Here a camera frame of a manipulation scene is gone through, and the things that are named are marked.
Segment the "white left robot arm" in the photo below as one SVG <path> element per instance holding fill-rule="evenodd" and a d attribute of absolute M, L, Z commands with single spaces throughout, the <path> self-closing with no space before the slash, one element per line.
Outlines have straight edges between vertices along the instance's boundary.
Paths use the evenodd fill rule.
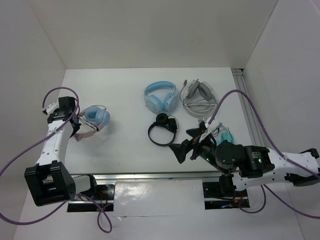
<path fill-rule="evenodd" d="M 72 201 L 78 194 L 92 200 L 99 193 L 92 174 L 72 176 L 65 167 L 69 139 L 81 126 L 78 118 L 72 116 L 77 110 L 76 103 L 74 97 L 65 96 L 46 108 L 47 139 L 35 165 L 24 172 L 29 191 L 38 207 Z"/>

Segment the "pink blue cat-ear headphones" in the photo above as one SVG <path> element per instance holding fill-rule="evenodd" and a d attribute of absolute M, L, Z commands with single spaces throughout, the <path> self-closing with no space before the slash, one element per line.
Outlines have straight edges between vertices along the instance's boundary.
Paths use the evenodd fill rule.
<path fill-rule="evenodd" d="M 92 105 L 77 115 L 79 120 L 93 124 L 93 129 L 84 133 L 75 133 L 74 138 L 77 142 L 92 137 L 95 133 L 100 132 L 111 119 L 111 115 L 107 108 L 102 105 Z"/>

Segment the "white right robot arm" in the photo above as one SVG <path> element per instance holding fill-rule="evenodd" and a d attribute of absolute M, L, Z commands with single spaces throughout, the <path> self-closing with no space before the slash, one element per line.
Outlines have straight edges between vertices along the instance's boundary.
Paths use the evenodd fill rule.
<path fill-rule="evenodd" d="M 290 182 L 295 187 L 305 187 L 320 181 L 319 154 L 314 148 L 280 154 L 262 146 L 243 146 L 227 140 L 217 143 L 211 135 L 201 140 L 202 127 L 186 132 L 191 139 L 171 143 L 169 148 L 180 164 L 191 152 L 191 160 L 201 157 L 221 173 L 213 192 L 215 197 L 234 197 L 247 188 L 270 183 Z"/>

